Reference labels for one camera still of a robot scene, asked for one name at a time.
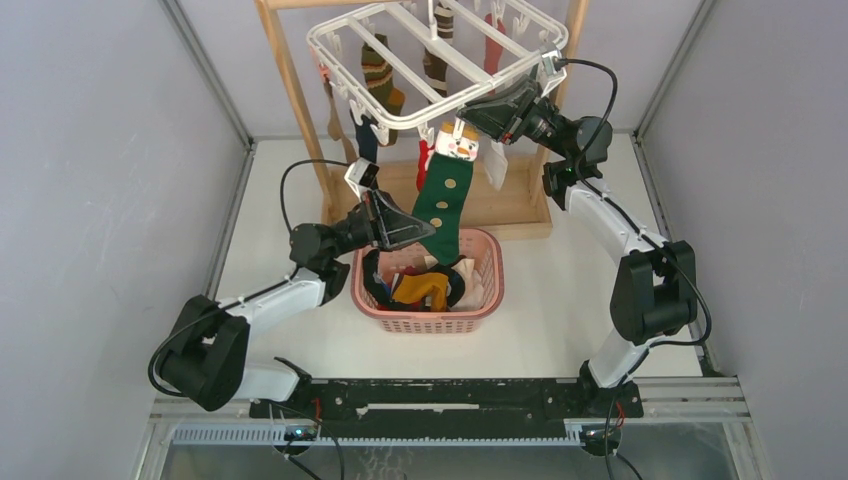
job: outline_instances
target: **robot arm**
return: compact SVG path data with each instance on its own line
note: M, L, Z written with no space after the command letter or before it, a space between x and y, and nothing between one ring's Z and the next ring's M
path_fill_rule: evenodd
M543 73L550 76L557 65L563 63L543 64ZM695 320L696 296L681 273L694 282L695 256L686 242L668 243L612 201L597 167L607 159L610 124L597 117L569 120L542 93L534 70L503 92L469 102L457 117L496 141L511 144L525 136L563 157L544 166L545 193L580 219L618 263L610 301L615 328L580 372L590 390L611 389L628 380L651 345Z
M246 364L250 342L286 318L334 299L350 271L336 260L340 255L368 245L397 250L435 233L432 225L404 213L389 194L373 188L376 170L364 161L348 169L346 179L361 201L347 218L293 229L289 257L297 267L289 278L231 301L199 295L185 304L148 366L157 390L191 398L208 411L232 399L289 398L302 372L282 360ZM159 385L154 372L177 391Z

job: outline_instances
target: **clothespin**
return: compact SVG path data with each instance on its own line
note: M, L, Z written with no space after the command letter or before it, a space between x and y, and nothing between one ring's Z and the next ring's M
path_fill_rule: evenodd
M377 27L374 25L374 22L369 22L367 17L363 18L361 20L361 23L362 26L365 27L371 33L371 35L374 35L374 32L377 31Z
M350 99L350 113L353 115L353 121L362 126L362 115L365 113L365 107L353 98Z
M372 123L371 130L374 132L374 136L377 137L377 141L380 142L380 145L389 143L389 127L385 125L374 125Z
M506 12L506 2L503 0L492 0L492 24L497 25L503 21L503 14Z
M430 147L436 140L436 130L430 127L427 122L424 122L418 125L418 136L421 137L421 140L427 142L427 146Z
M338 34L329 32L324 36L327 39L327 43L333 47L333 51L336 54L336 59L341 62L342 60L342 39L338 36Z
M524 31L527 30L527 27L530 25L530 17L525 14L521 14L521 17L514 17L512 19L512 38L517 39L524 34Z
M462 138L462 132L465 130L465 120L457 117L453 122L453 138L459 141Z
M321 60L318 60L318 56L315 54L315 49L310 48L309 53L312 54L312 61L315 62L315 66L318 68L318 73L321 75L321 80L325 82L330 81L330 68L324 65Z
M335 90L340 97L342 97L342 100L347 100L347 85L330 80L330 86L333 87L333 90Z

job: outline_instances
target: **black cable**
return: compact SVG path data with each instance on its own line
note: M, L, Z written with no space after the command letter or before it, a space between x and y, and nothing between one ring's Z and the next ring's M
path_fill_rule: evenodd
M625 465L630 467L630 470L633 471L633 474L636 475L636 478L638 478L639 480L645 480L644 478L642 478L642 475L639 474L639 470L636 470L636 467L634 467L633 464L630 463L630 460L624 458L624 455L622 455L620 453L616 453L615 456L618 457L619 460L624 462Z
M326 431L326 432L327 432L327 435L329 435L329 436L330 436L330 439L331 439L331 440L333 441L333 443L336 445L336 453L337 453L337 454L338 454L338 456L339 456L339 472L340 472L340 478L341 478L341 480L344 480L344 452L342 452L342 446L339 444L339 439L338 439L335 435L333 435L333 432L331 432L331 431L330 431L330 429L329 429L329 428L327 428L327 426L326 426L326 425L324 425L324 423L323 423L321 420L318 420L318 419L317 419L317 418L315 418L315 417L309 416L309 415L307 415L307 414L305 414L305 413L298 412L297 410L295 410L295 409L293 409L293 408L289 408L289 407L287 407L287 406L285 406L285 405L283 405L283 404L281 404L281 403L279 403L279 402L275 402L275 401L273 401L273 400L268 400L268 402L269 402L271 405L273 405L273 406L275 406L275 407L279 408L280 410L286 411L286 412L291 413L291 414L293 414L293 415L298 415L298 416L299 416L299 417L301 417L301 418L307 418L307 419L309 419L309 420L312 420L313 422L315 422L316 424L318 424L318 426L319 426L319 427L321 427L321 432L324 432L324 431Z
M704 345L707 339L710 338L710 334L713 330L713 317L710 313L710 307L707 306L707 301L704 300L704 296L701 294L701 291L698 290L698 287L695 286L695 282L693 282L692 279L689 278L689 276L683 272L683 269L680 268L680 264L678 264L677 261L671 255L669 255L665 250L660 248L660 246L657 245L656 242L654 242L647 236L643 236L642 239L648 242L648 245L654 247L655 250L659 251L662 256L665 257L666 261L668 261L669 265L671 265L672 267L674 267L675 270L677 270L677 273L681 277L683 277L683 280L685 280L686 283L689 284L689 288L691 288L692 291L695 292L695 297L698 298L698 303L701 304L701 309L704 311L704 332L703 334L701 334L701 338L688 342L680 342L677 340L660 340L659 342L654 343L653 345L648 347L648 349L650 350L652 348L659 347L660 345L674 345L678 347Z
M294 271L292 276L294 276L295 274L297 274L297 270ZM178 391L175 391L175 390L168 390L167 388L162 386L162 383L159 382L159 380L156 379L156 375L155 375L155 373L156 373L155 372L155 370L156 370L156 360L159 359L159 356L162 355L162 352L165 350L165 348L168 346L168 344L171 343L178 336L182 335L188 329L194 327L195 325L206 320L207 318L215 315L216 313L218 313L218 311L220 311L220 310L227 311L227 310L241 304L242 302L249 302L250 300L253 300L256 297L259 297L261 295L265 295L266 293L270 292L271 290L282 287L283 285L285 285L287 283L289 283L288 279L283 280L279 283L275 283L274 285L271 285L270 287L263 288L262 290L259 290L256 293L252 293L252 294L244 297L244 299L242 299L240 301L233 302L233 303L231 303L229 305L225 305L223 307L218 307L217 309L212 310L212 311L206 313L205 315L201 315L200 317L197 318L197 320L189 323L188 325L184 326L183 328L172 333L168 338L165 339L164 342L159 344L159 347L156 349L155 352L153 352L153 355L150 357L150 362L147 363L147 380L150 381L150 384L153 385L153 388L155 388L160 393L163 393L163 394L168 395L170 397L185 398L185 394L183 394L182 392L178 392Z
M335 160L325 160L323 158L311 158L309 160L300 160L294 162L286 168L286 171L283 172L283 178L280 179L280 209L283 211L283 222L286 224L286 230L288 230L289 234L291 234L291 224L289 223L289 215L286 213L286 199L285 199L285 186L286 186L286 177L289 176L289 172L292 171L294 167L299 165L306 165L307 163L326 163L329 165L339 165L342 167L347 167L348 164L344 162L337 162Z
M578 154L577 158L574 160L574 173L577 175L577 178L580 180L580 182L583 185L586 186L586 188L588 188L589 190L594 192L596 195L601 197L601 199L603 201L605 201L613 209L615 209L615 211L617 211L619 213L619 215L621 215L621 217L624 219L624 221L627 222L628 225L630 225L630 228L632 228L633 231L636 232L636 234L639 235L640 238L645 240L648 243L648 245L651 245L652 247L654 247L655 250L657 250L663 257L665 257L666 261L668 261L668 263L677 271L677 273L689 285L689 288L691 288L692 291L695 293L695 296L698 299L698 303L701 305L701 309L704 311L704 325L705 325L705 327L704 327L704 332L702 333L700 338L698 338L697 340L692 340L692 341L688 341L688 342L680 342L680 341L675 341L675 340L660 340L659 342L656 342L653 345L651 345L650 347L648 347L648 349L650 350L651 348L658 347L660 345L674 345L674 346L682 346L682 347L704 345L704 343L706 343L707 339L710 338L710 334L712 333L713 321L712 321L712 315L710 313L710 309L707 306L707 302L704 299L703 294L701 294L701 291L698 289L697 286L695 286L695 282L692 281L692 279L689 278L689 276L686 275L686 273L683 272L683 269L680 268L680 265L674 260L674 258L671 257L671 255L669 255L665 250L663 250L659 245L657 245L656 242L651 240L642 231L642 229L639 228L638 225L636 225L636 222L633 221L632 218L630 218L630 215L628 215L627 212L625 212L624 209L621 208L621 206L619 206L613 199L611 199L609 196L605 195L603 192L601 192L594 185L592 185L588 181L586 181L586 179L583 177L582 172L580 172L580 163L583 160L586 159L586 152L589 150L589 147L592 146L592 144L594 143L594 141L598 137L598 135L600 135L601 129L603 129L604 124L607 122L607 119L609 118L610 112L612 112L612 107L615 104L615 98L618 95L618 77L615 75L615 72L613 72L609 67L601 65L600 63L593 62L591 60L582 60L582 59L578 59L578 58L565 58L565 59L561 60L561 64L569 64L569 63L574 63L574 64L578 64L578 65L586 65L588 67L592 67L592 68L596 68L598 70L601 70L604 73L606 73L607 75L609 75L610 80L612 81L612 89L611 89L611 92L610 92L609 102L607 103L607 109L606 109L606 111L604 111L604 115L601 119L600 124L598 125L598 128L595 129L595 133L593 133L592 136L589 137L589 141L586 142L586 146L584 146L580 150L580 154Z
M225 307L221 307L221 308L223 310L227 310L227 309L230 309L232 307L235 307L236 305L238 305L238 302L231 303L231 304L229 304ZM162 386L162 384L159 382L159 380L156 379L156 374L155 374L156 373L155 372L155 370L156 370L156 360L158 360L159 356L162 355L162 352L165 350L165 347L167 347L168 344L171 343L176 337L182 335L186 330L194 327L198 323L202 322L203 320L206 320L207 318L211 317L212 315L215 315L216 313L217 313L217 310L213 310L213 311L207 313L206 315L201 315L197 320L195 320L195 321L189 323L188 325L186 325L185 327L177 330L176 332L171 334L171 336L166 338L164 342L159 344L159 347L156 349L155 352L153 352L153 356L150 357L150 362L147 363L147 380L150 381L150 384L153 385L153 388L155 388L157 391L164 393L165 395L168 395L168 396L171 396L171 397L185 398L185 394L183 394L182 392L178 392L178 391L175 391L175 390L168 390L167 388Z

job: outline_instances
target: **clothes drying rack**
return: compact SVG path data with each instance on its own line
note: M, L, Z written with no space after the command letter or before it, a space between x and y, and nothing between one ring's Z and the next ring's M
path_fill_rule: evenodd
M375 134L382 139L388 136L389 129L417 128L423 137L427 134L427 130L432 128L428 125L430 120L456 110L466 102L479 98L494 88L508 85L541 61L539 50L522 47L510 36L502 34L475 13L481 10L480 0L474 0L473 6L469 7L463 6L457 0L441 0L444 6L454 11L457 18L463 19L467 24L499 43L505 51L517 58L496 73L491 75L486 73L437 36L433 16L434 1L438 0L418 3L385 0L255 0L271 51L291 101L295 119L312 158L324 158L324 155L278 10L370 4L316 25L307 34L307 44L314 52L317 61L329 70L331 83L336 93L349 102L354 118L358 118L359 114L372 116L376 121ZM420 3L426 4L429 24L422 23L411 13L415 12ZM513 30L536 31L540 43L554 45L562 50L563 56L575 55L588 0L571 1L565 25L556 22L525 0L494 0L490 3L491 12L495 18L502 18L507 7L517 12L518 15L513 20ZM469 79L472 85L447 97L439 95L420 75L385 48L374 36L373 24L369 18L383 12L388 13L403 26L410 33L410 38L417 39L428 50L445 60L450 67ZM349 28L363 42L371 46L392 65L395 72L406 78L431 104L405 116L395 116L387 112L365 89L362 82L342 65L340 42L336 32L343 28ZM555 86L551 95L557 105L562 105L569 73L570 66L566 67L560 78L548 79L548 85ZM549 236L552 229L551 216L541 184L542 166L547 162L548 157L549 151L541 147L537 149L535 155L508 157L509 168L500 191L496 191L489 185L482 165L475 165L474 178L463 210L461 226L483 228L500 240ZM380 188L388 191L401 208L411 211L417 198L417 191L414 188L417 162L392 162L381 164L380 167L378 177ZM344 181L344 169L328 167L325 164L314 164L314 169L324 197L322 221L332 223L341 220L358 201L351 195Z

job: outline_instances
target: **plastic basket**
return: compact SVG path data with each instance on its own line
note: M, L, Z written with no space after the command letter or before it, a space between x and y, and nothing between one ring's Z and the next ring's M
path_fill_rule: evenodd
M392 312L377 310L374 298L363 284L362 257L372 248L356 252L353 262L353 303L365 315L380 321L383 329L394 333L468 333L476 330L483 318L498 308L503 300L503 260L501 247L493 236L474 228L459 231L459 253L474 259L474 270L483 280L483 306L467 312ZM396 252L380 253L378 269L383 279L412 265L412 260L429 255L416 243Z

